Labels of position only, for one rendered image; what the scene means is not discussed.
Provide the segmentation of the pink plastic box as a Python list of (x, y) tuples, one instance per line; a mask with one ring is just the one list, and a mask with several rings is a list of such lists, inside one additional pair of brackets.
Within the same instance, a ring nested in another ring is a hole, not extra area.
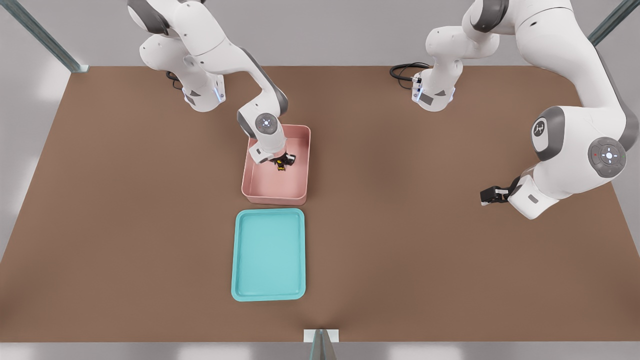
[(254, 204), (299, 207), (307, 200), (311, 130), (305, 125), (284, 124), (287, 152), (296, 156), (285, 171), (272, 162), (256, 164), (249, 153), (242, 178), (242, 194)]

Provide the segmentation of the pale blue-green tray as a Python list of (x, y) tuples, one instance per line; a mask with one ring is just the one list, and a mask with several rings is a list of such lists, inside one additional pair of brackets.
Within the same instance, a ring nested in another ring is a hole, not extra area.
[(246, 209), (235, 221), (231, 296), (297, 300), (306, 292), (305, 215), (298, 208)]

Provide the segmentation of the silver frame post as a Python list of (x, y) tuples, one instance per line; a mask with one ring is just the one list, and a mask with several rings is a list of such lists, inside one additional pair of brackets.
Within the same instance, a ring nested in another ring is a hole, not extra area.
[(587, 37), (597, 47), (621, 22), (623, 22), (638, 6), (640, 0), (622, 0)]
[(87, 64), (78, 63), (18, 0), (0, 0), (0, 6), (71, 73), (87, 73), (89, 71), (90, 67)]
[(339, 342), (338, 329), (305, 329), (304, 343), (311, 343), (309, 360), (338, 360), (333, 343)]

